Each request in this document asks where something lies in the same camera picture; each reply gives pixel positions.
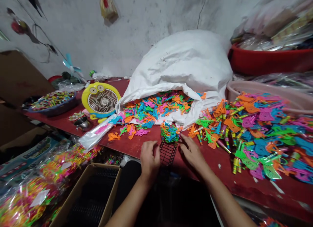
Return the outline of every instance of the stainless steel cup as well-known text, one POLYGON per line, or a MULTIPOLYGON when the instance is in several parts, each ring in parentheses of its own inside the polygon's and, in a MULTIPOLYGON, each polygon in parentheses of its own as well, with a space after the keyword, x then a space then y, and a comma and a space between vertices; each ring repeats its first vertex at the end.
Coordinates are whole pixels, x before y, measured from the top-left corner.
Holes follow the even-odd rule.
POLYGON ((76 130, 80 129, 82 131, 88 131, 92 128, 92 122, 88 120, 87 117, 82 117, 75 121, 74 125, 76 126, 76 130))

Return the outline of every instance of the table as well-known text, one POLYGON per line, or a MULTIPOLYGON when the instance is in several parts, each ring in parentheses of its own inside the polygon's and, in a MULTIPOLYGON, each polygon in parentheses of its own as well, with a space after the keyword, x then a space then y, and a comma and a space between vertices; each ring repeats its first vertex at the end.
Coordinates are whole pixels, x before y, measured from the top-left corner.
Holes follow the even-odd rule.
MULTIPOLYGON (((112 80, 116 80, 116 78, 112 78, 110 82, 106 81, 106 83, 113 85, 119 91, 120 95, 123 96, 128 86, 128 80, 113 82, 112 80)), ((81 98, 81 95, 82 91, 78 92, 77 97, 81 98)), ((39 120, 47 125, 81 137, 83 132, 77 131, 73 123, 68 120, 68 117, 83 109, 83 105, 79 104, 71 111, 51 118, 47 118, 39 113, 24 112, 24 114, 32 119, 39 120)), ((119 133, 120 127, 121 126, 113 127, 110 132, 119 133)), ((120 140, 109 142, 108 137, 105 136, 101 139, 99 144, 139 158, 142 143, 154 140, 161 142, 160 135, 160 127, 153 126, 151 132, 142 137, 134 136, 132 140, 129 140, 129 138, 124 135, 120 140)), ((313 223, 312 185, 296 181, 284 174, 282 175, 283 179, 275 182, 275 186, 277 187, 271 184, 269 180, 254 180, 247 170, 243 170, 241 174, 234 175, 232 174, 232 163, 228 153, 222 148, 211 149, 206 144, 200 146, 198 140, 195 141, 199 145, 207 163, 232 194, 251 200, 264 208, 270 208, 287 216, 313 223)), ((192 168, 184 162, 179 151, 177 151, 175 155, 172 171, 199 180, 192 168)))

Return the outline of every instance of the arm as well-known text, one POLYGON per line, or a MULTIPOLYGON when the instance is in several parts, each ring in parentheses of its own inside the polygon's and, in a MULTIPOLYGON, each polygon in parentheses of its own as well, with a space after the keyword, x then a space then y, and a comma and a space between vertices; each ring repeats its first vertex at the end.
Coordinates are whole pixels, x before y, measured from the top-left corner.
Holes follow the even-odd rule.
POLYGON ((209 165, 203 158, 203 155, 196 145, 196 143, 190 138, 181 134, 183 140, 187 144, 188 148, 184 144, 180 144, 180 148, 187 161, 193 166, 196 171, 203 178, 210 194, 213 196, 217 203, 217 207, 220 210, 220 215, 224 218, 228 227, 242 227, 242 226, 255 226, 256 224, 251 218, 241 209, 239 204, 233 198, 226 186, 221 180, 214 174, 209 165))
POLYGON ((141 148, 141 176, 136 181, 132 190, 116 210, 106 227, 131 227, 134 226, 140 207, 145 200, 150 188, 157 177, 160 162, 160 147, 157 147, 153 156, 153 146, 157 141, 144 142, 141 148))

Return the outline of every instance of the fan grille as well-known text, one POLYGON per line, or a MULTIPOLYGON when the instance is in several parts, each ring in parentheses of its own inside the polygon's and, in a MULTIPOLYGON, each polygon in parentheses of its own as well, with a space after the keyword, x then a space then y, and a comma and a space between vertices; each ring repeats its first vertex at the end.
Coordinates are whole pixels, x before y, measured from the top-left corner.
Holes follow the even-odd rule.
POLYGON ((89 106, 96 113, 105 114, 112 112, 117 102, 117 95, 107 88, 103 92, 89 94, 88 96, 89 106))

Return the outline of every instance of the yellow fan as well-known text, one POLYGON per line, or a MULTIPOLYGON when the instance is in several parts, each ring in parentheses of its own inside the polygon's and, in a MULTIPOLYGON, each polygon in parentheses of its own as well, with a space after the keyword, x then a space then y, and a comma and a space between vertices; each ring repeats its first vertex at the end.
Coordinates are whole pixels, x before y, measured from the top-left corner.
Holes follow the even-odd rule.
POLYGON ((90 84, 82 93, 82 104, 90 113, 90 119, 103 122, 115 113, 115 106, 121 95, 115 87, 106 83, 90 84))

